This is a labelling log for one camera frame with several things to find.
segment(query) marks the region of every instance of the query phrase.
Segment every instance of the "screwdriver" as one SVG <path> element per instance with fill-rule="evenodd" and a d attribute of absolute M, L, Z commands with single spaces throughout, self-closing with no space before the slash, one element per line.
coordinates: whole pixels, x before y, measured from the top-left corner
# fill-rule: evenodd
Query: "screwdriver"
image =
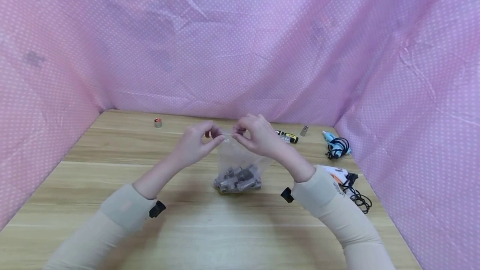
<path fill-rule="evenodd" d="M 289 143 L 296 144 L 299 141 L 299 137 L 293 134 L 285 133 L 281 130 L 276 130 L 277 134 L 283 136 L 282 138 Z"/>

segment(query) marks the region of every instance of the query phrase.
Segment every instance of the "wooden table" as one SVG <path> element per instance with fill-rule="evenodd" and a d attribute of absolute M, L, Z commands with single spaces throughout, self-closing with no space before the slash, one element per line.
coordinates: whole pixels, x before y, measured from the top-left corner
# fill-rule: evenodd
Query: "wooden table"
<path fill-rule="evenodd" d="M 158 116 L 162 128 L 154 128 Z M 185 127 L 198 121 L 142 112 L 103 113 L 0 233 L 0 269 L 40 269 L 105 198 L 167 156 Z M 216 121 L 225 131 L 233 125 Z M 302 127 L 274 125 L 297 135 Z M 311 163 L 359 173 L 350 156 L 326 159 L 322 129 L 335 132 L 310 126 L 293 146 Z M 111 252 L 104 269 L 345 269 L 332 233 L 296 201 L 288 204 L 280 197 L 293 185 L 283 167 L 274 163 L 262 177 L 262 189 L 242 195 L 218 194 L 211 187 L 217 171 L 214 150 L 175 176 L 159 195 L 167 210 Z M 420 269 L 361 174 L 356 188 L 373 201 L 368 217 L 397 269 Z"/>

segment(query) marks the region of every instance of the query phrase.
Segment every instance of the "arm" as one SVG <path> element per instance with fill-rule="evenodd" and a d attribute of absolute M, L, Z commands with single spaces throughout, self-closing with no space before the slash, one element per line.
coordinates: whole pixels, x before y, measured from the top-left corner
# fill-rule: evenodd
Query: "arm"
<path fill-rule="evenodd" d="M 213 140 L 203 144 L 203 135 Z M 207 156 L 223 140 L 220 128 L 212 121 L 187 128 L 166 159 L 108 197 L 95 215 L 60 245 L 44 269 L 96 269 L 123 238 L 142 228 L 167 182 Z"/>
<path fill-rule="evenodd" d="M 243 132 L 250 132 L 250 139 Z M 322 166 L 313 167 L 284 143 L 262 115 L 241 118 L 233 137 L 248 150 L 279 162 L 294 179 L 292 196 L 341 243 L 349 270 L 394 270 L 375 227 Z"/>

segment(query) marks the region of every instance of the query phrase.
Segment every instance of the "person's left hand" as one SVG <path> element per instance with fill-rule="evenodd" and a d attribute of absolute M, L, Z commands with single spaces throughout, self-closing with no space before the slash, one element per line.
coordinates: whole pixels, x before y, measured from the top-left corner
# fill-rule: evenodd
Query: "person's left hand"
<path fill-rule="evenodd" d="M 212 138 L 203 143 L 202 137 Z M 180 169 L 191 166 L 207 156 L 215 147 L 225 139 L 220 127 L 215 122 L 203 121 L 187 127 L 171 157 L 179 163 Z"/>

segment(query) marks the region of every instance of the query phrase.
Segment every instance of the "fabric wall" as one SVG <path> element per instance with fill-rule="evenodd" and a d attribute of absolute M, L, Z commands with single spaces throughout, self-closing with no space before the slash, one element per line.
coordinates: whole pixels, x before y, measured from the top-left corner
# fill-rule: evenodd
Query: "fabric wall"
<path fill-rule="evenodd" d="M 0 0 L 0 229 L 105 107 L 53 0 Z"/>
<path fill-rule="evenodd" d="M 335 125 L 424 269 L 476 267 L 480 0 L 0 1 L 0 227 L 104 109 L 262 113 Z"/>

